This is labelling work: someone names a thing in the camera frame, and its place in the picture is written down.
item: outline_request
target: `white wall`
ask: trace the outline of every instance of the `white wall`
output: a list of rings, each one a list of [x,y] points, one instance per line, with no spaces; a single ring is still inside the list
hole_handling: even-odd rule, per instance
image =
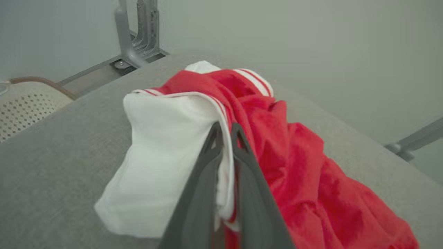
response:
[[[0,80],[61,81],[120,54],[118,0],[2,0]]]
[[[385,144],[443,116],[443,1],[161,0],[161,46],[235,58]]]

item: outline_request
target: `red and white clothing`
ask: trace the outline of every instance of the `red and white clothing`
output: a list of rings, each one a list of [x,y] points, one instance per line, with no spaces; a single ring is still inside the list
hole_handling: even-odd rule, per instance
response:
[[[226,195],[217,203],[224,219],[235,220],[233,205],[229,209],[233,204],[232,149],[225,133],[236,122],[245,131],[298,248],[418,248],[405,221],[324,155],[320,137],[300,123],[288,124],[286,103],[276,102],[270,84],[255,72],[184,70],[162,87],[136,92],[151,99],[200,96],[222,113],[218,120],[225,122],[222,129],[228,158],[218,177],[226,176]],[[146,163],[146,167],[155,165]],[[226,230],[226,237],[227,248],[237,248],[232,230]]]

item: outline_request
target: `red garment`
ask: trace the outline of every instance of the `red garment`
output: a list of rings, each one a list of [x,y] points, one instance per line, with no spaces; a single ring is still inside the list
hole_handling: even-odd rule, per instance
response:
[[[230,129],[242,125],[297,248],[419,247],[405,221],[324,155],[319,136],[288,124],[284,101],[264,96],[244,75],[181,71],[156,90],[212,96],[226,108]]]

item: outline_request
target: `white fabric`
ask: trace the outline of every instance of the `white fabric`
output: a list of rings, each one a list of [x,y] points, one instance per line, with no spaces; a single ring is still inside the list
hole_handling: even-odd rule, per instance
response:
[[[206,73],[219,68],[198,62],[187,70]],[[217,102],[198,92],[161,95],[154,89],[136,90],[124,98],[132,146],[95,205],[109,231],[135,237],[163,235],[216,121],[221,124],[225,145],[216,203],[220,216],[230,218],[234,209],[233,156],[225,110]]]

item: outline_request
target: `gray table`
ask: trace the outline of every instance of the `gray table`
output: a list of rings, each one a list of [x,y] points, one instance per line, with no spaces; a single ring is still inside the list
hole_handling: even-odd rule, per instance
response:
[[[69,104],[0,144],[0,248],[156,248],[158,240],[110,234],[93,205],[129,148],[122,99],[133,89],[162,85],[199,53],[171,55]],[[325,152],[350,177],[372,188],[408,221],[423,248],[443,246],[443,187],[284,85],[289,121],[325,141]]]

